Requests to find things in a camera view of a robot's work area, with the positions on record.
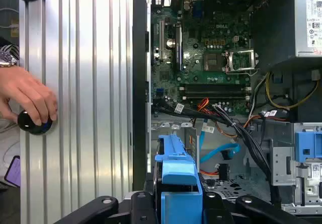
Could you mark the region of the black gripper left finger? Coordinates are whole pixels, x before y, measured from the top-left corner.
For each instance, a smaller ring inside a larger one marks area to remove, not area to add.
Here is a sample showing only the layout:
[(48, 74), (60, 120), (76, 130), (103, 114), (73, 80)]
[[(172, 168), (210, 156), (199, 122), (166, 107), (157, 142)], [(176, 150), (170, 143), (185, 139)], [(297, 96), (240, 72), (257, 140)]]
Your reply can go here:
[(100, 196), (57, 223), (157, 223), (157, 217), (151, 194), (138, 191), (121, 202)]

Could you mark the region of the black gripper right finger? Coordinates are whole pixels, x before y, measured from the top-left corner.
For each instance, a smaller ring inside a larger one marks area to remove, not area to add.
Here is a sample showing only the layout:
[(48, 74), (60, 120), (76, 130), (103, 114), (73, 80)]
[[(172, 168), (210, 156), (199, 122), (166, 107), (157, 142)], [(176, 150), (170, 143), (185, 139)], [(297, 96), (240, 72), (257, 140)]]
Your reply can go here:
[(226, 205), (217, 192), (203, 195), (204, 223), (309, 223), (251, 195)]

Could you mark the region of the person's hand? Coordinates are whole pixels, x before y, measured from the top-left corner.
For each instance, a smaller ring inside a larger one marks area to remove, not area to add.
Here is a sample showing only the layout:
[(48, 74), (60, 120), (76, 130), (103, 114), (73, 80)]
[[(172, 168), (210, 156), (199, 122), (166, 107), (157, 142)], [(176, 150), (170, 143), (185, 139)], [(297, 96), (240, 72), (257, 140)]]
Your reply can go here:
[(1, 68), (1, 117), (17, 122), (9, 100), (17, 102), (38, 126), (57, 119), (55, 94), (22, 67)]

